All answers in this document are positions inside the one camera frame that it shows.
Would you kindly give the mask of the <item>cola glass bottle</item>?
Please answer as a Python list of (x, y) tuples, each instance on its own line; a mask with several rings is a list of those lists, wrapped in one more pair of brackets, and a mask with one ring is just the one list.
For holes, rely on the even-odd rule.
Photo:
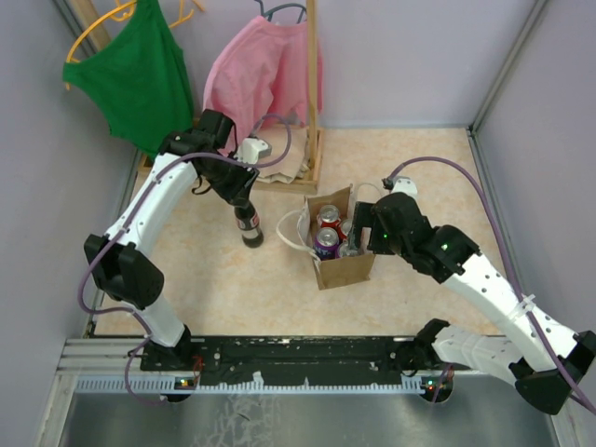
[(252, 249), (260, 247), (264, 242), (264, 234), (260, 226), (259, 214), (254, 206), (249, 203), (244, 208), (234, 207), (234, 213), (243, 243)]

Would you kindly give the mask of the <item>red soda can front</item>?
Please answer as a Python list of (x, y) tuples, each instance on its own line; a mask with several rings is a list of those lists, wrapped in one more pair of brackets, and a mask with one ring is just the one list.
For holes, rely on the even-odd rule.
[(350, 218), (343, 219), (337, 226), (337, 233), (341, 241), (347, 240), (352, 229), (353, 221)]

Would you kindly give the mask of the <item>red soda can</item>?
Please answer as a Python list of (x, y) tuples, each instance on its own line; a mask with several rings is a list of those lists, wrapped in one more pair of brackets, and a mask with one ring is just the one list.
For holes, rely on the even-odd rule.
[(347, 240), (352, 229), (353, 221), (350, 218), (343, 219), (337, 226), (337, 233), (341, 241)]
[(336, 229), (342, 221), (341, 212), (333, 204), (323, 205), (317, 215), (317, 222), (320, 228)]

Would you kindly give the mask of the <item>purple soda can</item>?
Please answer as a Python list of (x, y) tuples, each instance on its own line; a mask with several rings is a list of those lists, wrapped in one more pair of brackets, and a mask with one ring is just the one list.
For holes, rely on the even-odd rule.
[(347, 257), (357, 257), (364, 254), (364, 250), (362, 248), (354, 249), (351, 248), (348, 244), (348, 241), (345, 240), (339, 244), (335, 252), (336, 259), (343, 259)]
[(340, 244), (337, 231), (332, 227), (321, 227), (314, 239), (314, 250), (321, 261), (332, 260)]

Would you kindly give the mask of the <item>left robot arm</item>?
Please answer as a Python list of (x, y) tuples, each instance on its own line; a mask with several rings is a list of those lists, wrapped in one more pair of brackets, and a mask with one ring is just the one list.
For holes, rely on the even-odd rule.
[(197, 349), (190, 330), (165, 298), (165, 276), (150, 255), (166, 220), (184, 192), (198, 179), (234, 209), (243, 243), (258, 248), (264, 242), (250, 193), (258, 171), (234, 156), (222, 156), (234, 121), (211, 109), (184, 132), (169, 134), (158, 151), (153, 170), (117, 222), (101, 235), (90, 235), (84, 252), (99, 290), (138, 318), (147, 333), (143, 348), (147, 371), (189, 369)]

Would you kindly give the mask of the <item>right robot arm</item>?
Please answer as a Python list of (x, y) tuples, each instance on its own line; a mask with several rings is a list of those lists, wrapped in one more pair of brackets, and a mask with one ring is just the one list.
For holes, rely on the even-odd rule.
[(433, 226), (414, 198), (391, 193), (357, 202), (348, 245), (398, 255), (417, 273), (464, 297), (504, 334), (478, 335), (433, 319), (415, 340), (417, 360), (429, 369), (443, 362), (467, 366), (515, 387), (538, 411), (558, 414), (595, 360), (595, 334), (576, 332), (542, 311), (531, 295), (517, 296), (480, 247), (452, 225)]

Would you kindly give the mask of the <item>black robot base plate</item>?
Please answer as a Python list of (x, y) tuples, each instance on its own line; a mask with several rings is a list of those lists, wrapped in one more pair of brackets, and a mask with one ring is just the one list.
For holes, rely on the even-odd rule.
[(444, 366), (413, 340), (390, 336), (208, 336), (181, 352), (150, 342), (137, 357), (143, 371), (189, 371), (202, 386), (246, 385), (256, 373), (277, 387), (399, 385), (402, 376)]

